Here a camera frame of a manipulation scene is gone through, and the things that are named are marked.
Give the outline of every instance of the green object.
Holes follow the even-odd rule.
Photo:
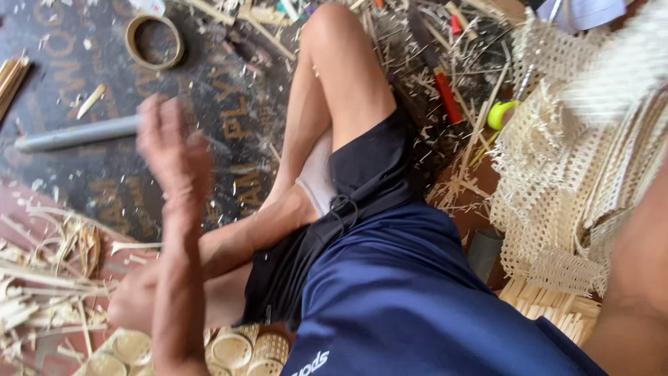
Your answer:
[[[515,106],[519,102],[516,100],[501,100],[497,103],[494,103],[490,109],[490,113],[487,115],[487,125],[491,129],[502,130],[504,125],[510,120],[510,117],[515,112]]]

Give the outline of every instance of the red handle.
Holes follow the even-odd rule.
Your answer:
[[[438,90],[438,94],[441,96],[441,101],[446,107],[446,113],[448,114],[450,124],[456,124],[462,121],[462,114],[459,112],[455,98],[452,96],[450,83],[443,75],[441,68],[434,69],[434,81],[436,81],[436,90]]]

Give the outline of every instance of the small gray pipe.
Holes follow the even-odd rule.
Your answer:
[[[76,147],[83,144],[132,136],[137,133],[139,115],[73,126],[32,136],[22,136],[14,147],[24,153]]]
[[[503,239],[493,231],[476,231],[466,259],[481,281],[487,283],[487,280],[490,279],[492,268],[501,254],[501,246],[503,246]]]

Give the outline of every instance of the red object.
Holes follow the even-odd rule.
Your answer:
[[[452,15],[450,18],[452,20],[452,35],[459,35],[462,33],[462,26],[459,24],[457,16]]]
[[[450,83],[440,67],[434,69],[434,81],[436,82],[436,90],[438,90],[438,94],[441,96],[441,101],[446,107],[446,113],[448,114],[450,124],[456,124],[462,121],[462,114],[459,112],[455,98],[452,96]]]

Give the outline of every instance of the round woven basket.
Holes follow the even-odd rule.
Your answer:
[[[209,370],[209,373],[211,376],[232,376],[232,373],[223,367],[220,367],[215,364],[207,365],[206,366]]]
[[[290,343],[275,333],[258,337],[253,349],[253,361],[248,367],[248,376],[275,376],[281,372],[288,360]]]
[[[86,363],[86,376],[126,376],[128,369],[118,358],[107,354],[93,355]]]
[[[114,355],[127,365],[145,365],[151,360],[151,337],[127,331],[114,339]]]
[[[227,369],[245,366],[253,356],[259,325],[222,328],[211,346],[215,362]]]
[[[277,376],[283,370],[283,364],[273,359],[253,361],[248,368],[247,376]]]

